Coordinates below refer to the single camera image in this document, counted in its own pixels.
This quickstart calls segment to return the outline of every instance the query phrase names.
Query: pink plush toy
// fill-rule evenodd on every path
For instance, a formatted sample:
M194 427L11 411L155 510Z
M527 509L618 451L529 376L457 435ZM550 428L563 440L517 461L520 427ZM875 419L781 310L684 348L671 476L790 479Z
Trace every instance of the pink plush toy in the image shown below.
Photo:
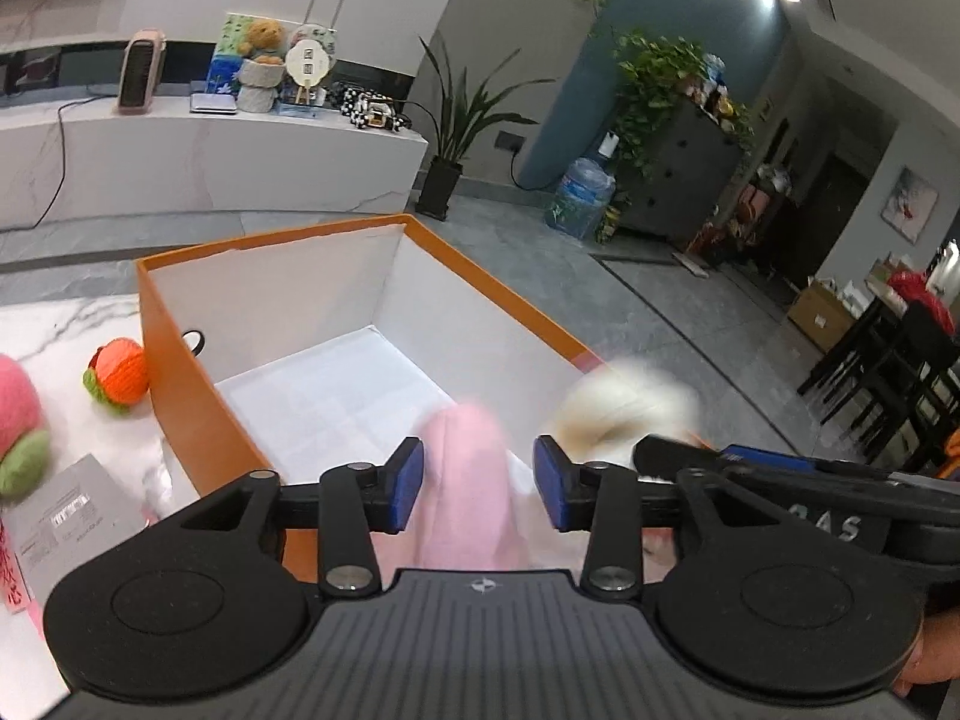
M479 406L441 410L419 430L424 484L407 529L373 533L384 584L397 568L515 571L530 567L512 509L507 445Z
M0 497L31 493L49 461L37 391L20 363L0 354Z

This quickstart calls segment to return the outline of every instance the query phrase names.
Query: knitted fruit toy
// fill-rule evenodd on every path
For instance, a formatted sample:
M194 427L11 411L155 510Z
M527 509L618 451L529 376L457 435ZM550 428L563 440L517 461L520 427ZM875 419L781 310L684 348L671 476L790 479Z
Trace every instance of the knitted fruit toy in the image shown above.
M131 338L114 338L101 346L83 372L83 386L97 402L126 413L147 394L143 346Z
M0 354L0 498L23 498L50 464L50 434L27 372Z

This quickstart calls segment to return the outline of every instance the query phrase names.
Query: human hand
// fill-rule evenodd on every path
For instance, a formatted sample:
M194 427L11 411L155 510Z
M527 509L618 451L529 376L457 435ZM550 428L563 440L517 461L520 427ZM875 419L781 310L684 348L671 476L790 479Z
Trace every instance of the human hand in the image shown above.
M913 685L932 685L960 678L960 610L923 620L920 637L893 690L905 696Z
M913 645L913 651L910 653L909 658L906 661L906 666L904 670L901 671L901 675L896 678L892 690L896 695L901 698L905 698L906 694L910 692L910 688L913 688L916 678L920 671L920 661L923 660L923 629L920 629L920 636L917 638L917 643Z

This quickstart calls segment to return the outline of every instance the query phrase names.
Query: potted plant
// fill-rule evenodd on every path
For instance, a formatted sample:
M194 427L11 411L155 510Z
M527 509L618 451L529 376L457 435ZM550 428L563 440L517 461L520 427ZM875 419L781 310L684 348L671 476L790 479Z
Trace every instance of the potted plant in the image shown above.
M535 83L552 83L554 79L523 81L508 86L496 94L488 91L487 87L493 76L520 53L520 49L517 49L497 65L486 79L480 82L473 95L468 95L467 68L460 72L460 79L454 85L453 73L450 69L450 57L446 52L443 35L440 35L439 38L440 53L443 55L443 71L440 69L440 62L437 61L434 52L421 38L421 45L424 46L427 58L437 72L438 79L440 79L440 116L436 117L427 110L437 138L435 142L437 155L433 158L430 163L430 170L426 173L424 189L421 190L421 195L416 203L416 213L443 221L446 219L450 194L453 194L453 189L464 170L461 160L470 146L473 145L477 135L487 127L492 127L493 124L500 124L501 122L536 124L534 119L527 119L518 113L492 113L493 108L496 108L510 94L523 86L530 86Z

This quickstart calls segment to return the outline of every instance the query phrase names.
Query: black plant pot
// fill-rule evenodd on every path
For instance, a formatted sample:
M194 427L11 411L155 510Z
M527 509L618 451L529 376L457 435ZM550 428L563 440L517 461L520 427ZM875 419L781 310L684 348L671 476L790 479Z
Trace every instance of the black plant pot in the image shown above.
M433 162L430 163L430 170L426 172L424 189L421 190L421 196L414 207L416 213L440 221L446 220L450 196L463 171L463 165L454 165L445 159L434 157Z

